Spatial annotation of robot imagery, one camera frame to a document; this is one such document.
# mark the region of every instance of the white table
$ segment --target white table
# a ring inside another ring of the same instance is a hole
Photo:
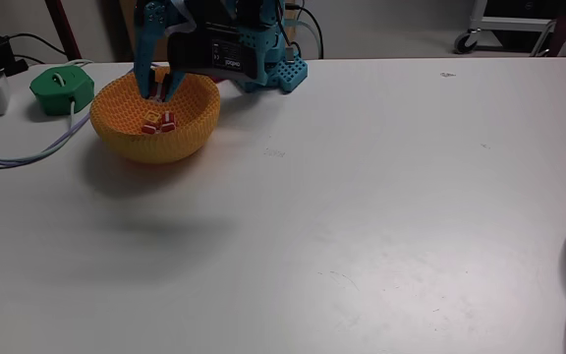
[[[0,154],[65,130],[28,89],[44,68],[11,80]],[[129,68],[85,67],[98,90]],[[0,171],[0,354],[566,353],[566,59],[220,90],[183,162],[126,162],[89,124]]]

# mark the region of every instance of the wheeled cart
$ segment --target wheeled cart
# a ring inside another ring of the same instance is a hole
[[[551,20],[486,17],[483,14],[487,3],[487,0],[476,0],[469,29],[456,38],[454,46],[457,53],[474,51],[482,30],[553,31],[553,26],[548,26]]]

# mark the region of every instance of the yellow bowl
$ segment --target yellow bowl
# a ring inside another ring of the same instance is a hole
[[[169,68],[157,68],[160,82]],[[176,130],[145,134],[145,117],[174,113]],[[143,99],[135,75],[130,73],[104,88],[90,108],[90,122],[97,135],[122,156],[143,163],[168,163],[201,148],[217,125],[220,93],[207,77],[188,74],[171,101]]]

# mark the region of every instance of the black power cord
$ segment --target black power cord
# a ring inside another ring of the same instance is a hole
[[[308,15],[310,15],[311,20],[315,24],[315,27],[318,29],[318,35],[320,36],[320,52],[322,53],[322,55],[320,55],[318,59],[324,59],[324,40],[322,39],[322,29],[320,28],[320,24],[318,23],[318,21],[315,19],[315,16],[311,13],[310,10],[306,9],[305,6],[299,6],[296,4],[285,4],[285,9],[299,10],[301,12],[305,12]]]
[[[303,5],[301,5],[301,7],[305,7],[305,2],[306,2],[306,1],[305,1],[305,0],[303,0]],[[303,14],[303,13],[299,11],[299,14],[298,14],[298,15],[296,15],[296,21],[298,21],[298,20],[300,20],[300,19],[301,19],[301,14]]]
[[[297,43],[297,42],[295,42],[295,41],[292,42],[292,45],[294,45],[294,46],[296,47],[296,49],[299,50],[299,56],[300,56],[301,58],[303,58],[303,52],[301,51],[301,45],[299,45],[299,43]]]
[[[9,36],[5,36],[4,38],[6,38],[7,40],[13,39],[13,38],[18,38],[18,37],[29,37],[29,38],[34,38],[36,40],[40,40],[41,42],[43,42],[43,44],[47,45],[48,47],[50,47],[51,49],[59,52],[60,54],[67,56],[67,53],[65,53],[64,50],[62,49],[58,49],[55,45],[53,45],[52,43],[48,42],[47,40],[39,37],[36,34],[32,34],[32,33],[18,33],[18,34],[14,34],[14,35],[9,35]]]
[[[34,62],[38,63],[38,64],[45,64],[45,62],[40,61],[40,60],[38,60],[38,59],[36,59],[36,58],[32,58],[32,57],[27,56],[27,55],[15,54],[15,57],[16,57],[16,58],[29,59],[29,60],[31,60],[31,61],[34,61]]]
[[[279,28],[281,29],[281,33],[283,33],[283,37],[285,38],[285,43],[288,46],[290,46],[292,45],[292,43],[290,43],[290,38],[287,36],[287,33],[285,32],[285,28],[283,27],[283,23],[281,20],[281,16],[283,14],[283,9],[281,8],[281,2],[279,0],[274,0],[274,1],[276,2],[276,7],[277,7],[277,10],[274,11],[276,13],[276,22],[279,23]]]

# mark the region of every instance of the wall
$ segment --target wall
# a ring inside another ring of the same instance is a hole
[[[130,43],[117,0],[62,0],[80,52],[97,62],[128,60]],[[44,0],[0,0],[0,35],[31,32],[62,48]],[[16,54],[48,63],[66,58],[30,38],[11,40]]]

